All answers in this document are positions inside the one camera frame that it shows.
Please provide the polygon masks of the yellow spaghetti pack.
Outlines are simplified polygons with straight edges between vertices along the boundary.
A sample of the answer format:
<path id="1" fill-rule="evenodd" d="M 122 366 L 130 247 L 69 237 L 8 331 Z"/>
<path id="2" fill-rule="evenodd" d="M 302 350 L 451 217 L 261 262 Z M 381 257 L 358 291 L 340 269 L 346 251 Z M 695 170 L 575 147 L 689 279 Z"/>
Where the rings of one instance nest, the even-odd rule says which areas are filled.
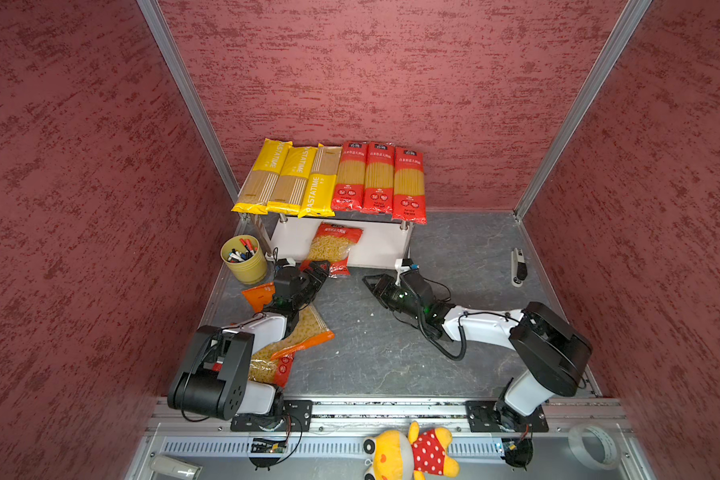
<path id="1" fill-rule="evenodd" d="M 341 146 L 321 146 L 312 165 L 300 210 L 303 217 L 334 217 L 332 200 L 341 158 Z"/>
<path id="2" fill-rule="evenodd" d="M 266 139 L 246 178 L 232 211 L 266 215 L 267 203 L 279 180 L 292 141 Z"/>
<path id="3" fill-rule="evenodd" d="M 275 189 L 267 202 L 268 212 L 285 215 L 299 213 L 317 152 L 318 148 L 313 146 L 289 150 Z"/>

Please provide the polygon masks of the red spaghetti pack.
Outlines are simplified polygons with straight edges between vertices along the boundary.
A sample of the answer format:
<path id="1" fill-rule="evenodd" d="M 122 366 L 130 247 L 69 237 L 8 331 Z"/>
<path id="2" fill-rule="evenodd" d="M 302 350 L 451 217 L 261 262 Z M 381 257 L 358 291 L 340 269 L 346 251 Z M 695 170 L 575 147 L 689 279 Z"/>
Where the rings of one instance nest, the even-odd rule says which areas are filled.
<path id="1" fill-rule="evenodd" d="M 360 211 L 363 208 L 369 145 L 348 141 L 342 146 L 331 209 Z"/>
<path id="2" fill-rule="evenodd" d="M 365 172 L 362 212 L 391 214 L 393 211 L 395 148 L 370 142 Z"/>
<path id="3" fill-rule="evenodd" d="M 404 147 L 395 148 L 392 217 L 426 224 L 426 192 L 423 154 Z"/>

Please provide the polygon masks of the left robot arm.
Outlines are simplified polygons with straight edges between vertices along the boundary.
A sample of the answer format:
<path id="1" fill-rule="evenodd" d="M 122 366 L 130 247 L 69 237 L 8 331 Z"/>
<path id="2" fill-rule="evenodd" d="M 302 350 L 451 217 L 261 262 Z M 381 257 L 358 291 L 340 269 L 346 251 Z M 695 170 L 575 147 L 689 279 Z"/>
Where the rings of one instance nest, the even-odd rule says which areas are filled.
<path id="1" fill-rule="evenodd" d="M 276 264 L 274 294 L 262 311 L 227 327 L 194 334 L 167 395 L 168 406 L 190 422 L 253 415 L 277 422 L 285 415 L 282 387 L 255 367 L 276 363 L 332 336 L 312 307 L 330 277 L 328 261 Z"/>

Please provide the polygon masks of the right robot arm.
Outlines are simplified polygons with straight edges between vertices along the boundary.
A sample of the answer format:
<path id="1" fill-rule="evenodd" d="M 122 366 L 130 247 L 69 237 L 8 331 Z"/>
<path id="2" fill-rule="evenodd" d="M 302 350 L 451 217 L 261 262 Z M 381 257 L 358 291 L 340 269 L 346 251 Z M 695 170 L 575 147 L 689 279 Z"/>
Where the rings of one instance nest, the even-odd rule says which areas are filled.
<path id="1" fill-rule="evenodd" d="M 530 302 L 513 311 L 469 309 L 437 298 L 416 269 L 395 276 L 368 275 L 363 283 L 382 307 L 410 317 L 409 325 L 452 361 L 463 360 L 470 342 L 506 348 L 519 356 L 525 371 L 504 387 L 490 417 L 504 431 L 532 424 L 547 400 L 572 398 L 581 388 L 593 347 L 543 303 Z"/>

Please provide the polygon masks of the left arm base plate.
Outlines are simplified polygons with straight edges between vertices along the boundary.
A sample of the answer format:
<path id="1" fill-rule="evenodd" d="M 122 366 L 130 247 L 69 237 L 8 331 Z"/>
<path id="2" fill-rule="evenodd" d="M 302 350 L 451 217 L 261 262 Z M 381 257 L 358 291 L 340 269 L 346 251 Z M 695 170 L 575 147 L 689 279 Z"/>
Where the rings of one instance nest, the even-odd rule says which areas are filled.
<path id="1" fill-rule="evenodd" d="M 230 424 L 232 432 L 246 433 L 302 433 L 308 432 L 314 402 L 286 399 L 276 403 L 264 415 L 238 414 Z"/>

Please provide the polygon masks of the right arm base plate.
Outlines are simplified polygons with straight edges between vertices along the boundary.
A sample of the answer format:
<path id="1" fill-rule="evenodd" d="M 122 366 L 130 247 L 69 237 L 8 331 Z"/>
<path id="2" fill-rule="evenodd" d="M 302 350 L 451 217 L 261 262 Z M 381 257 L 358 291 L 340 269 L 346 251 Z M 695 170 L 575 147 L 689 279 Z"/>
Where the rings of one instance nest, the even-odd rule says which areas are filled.
<path id="1" fill-rule="evenodd" d="M 465 402 L 466 418 L 472 433 L 547 433 L 549 426 L 542 406 L 523 416 L 496 401 Z"/>

